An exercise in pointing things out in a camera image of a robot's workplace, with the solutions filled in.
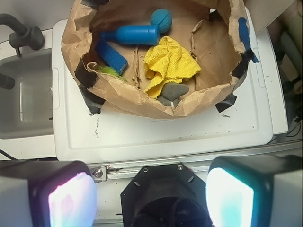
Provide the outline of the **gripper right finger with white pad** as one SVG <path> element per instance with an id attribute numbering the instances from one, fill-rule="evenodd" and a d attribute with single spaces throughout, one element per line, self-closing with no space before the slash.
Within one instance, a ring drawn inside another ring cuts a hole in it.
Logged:
<path id="1" fill-rule="evenodd" d="M 205 194 L 216 227 L 301 227 L 303 158 L 218 156 L 210 165 Z"/>

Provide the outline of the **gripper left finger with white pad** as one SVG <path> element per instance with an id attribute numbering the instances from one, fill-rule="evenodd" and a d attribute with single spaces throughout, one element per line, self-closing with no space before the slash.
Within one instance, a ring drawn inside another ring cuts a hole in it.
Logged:
<path id="1" fill-rule="evenodd" d="M 1 161 L 2 227 L 90 227 L 97 189 L 81 161 Z"/>

